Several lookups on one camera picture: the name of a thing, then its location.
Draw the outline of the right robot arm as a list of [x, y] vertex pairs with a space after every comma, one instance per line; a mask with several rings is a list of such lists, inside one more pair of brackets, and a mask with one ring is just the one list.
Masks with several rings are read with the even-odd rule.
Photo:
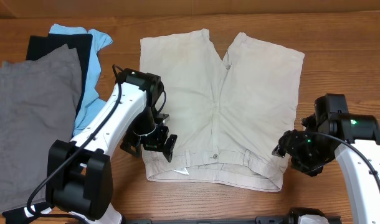
[[303, 131], [286, 131], [272, 151], [290, 155], [292, 168], [311, 177], [336, 160], [343, 173], [355, 223], [380, 223], [380, 127], [372, 115], [351, 114], [344, 95], [315, 100]]

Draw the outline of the beige cotton shorts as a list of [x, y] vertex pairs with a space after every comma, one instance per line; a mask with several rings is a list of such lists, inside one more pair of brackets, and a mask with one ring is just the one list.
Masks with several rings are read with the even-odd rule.
[[304, 53], [241, 32], [221, 57], [207, 29], [140, 46], [140, 70], [161, 77], [158, 106], [178, 137], [171, 162], [143, 152], [146, 178], [280, 191], [288, 158], [272, 152], [294, 128]]

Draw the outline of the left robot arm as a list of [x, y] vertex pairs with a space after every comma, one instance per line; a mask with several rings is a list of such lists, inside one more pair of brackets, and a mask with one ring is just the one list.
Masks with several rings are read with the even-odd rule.
[[113, 208], [111, 158], [117, 147], [140, 157], [160, 152], [170, 162], [175, 134], [167, 114], [155, 104], [166, 96], [161, 78], [129, 68], [113, 67], [112, 95], [94, 120], [69, 142], [56, 140], [49, 149], [46, 201], [81, 223], [124, 223]]

